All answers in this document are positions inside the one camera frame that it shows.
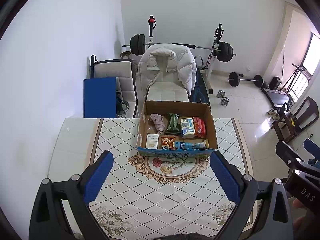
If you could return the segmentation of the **person's right hand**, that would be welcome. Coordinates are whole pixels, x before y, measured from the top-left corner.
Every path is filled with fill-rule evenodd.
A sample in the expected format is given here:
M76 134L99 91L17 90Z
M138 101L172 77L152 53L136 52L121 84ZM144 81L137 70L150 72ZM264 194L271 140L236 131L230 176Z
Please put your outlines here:
M294 235L301 234L309 226L306 218L307 209L297 198L292 203L294 209L293 231Z

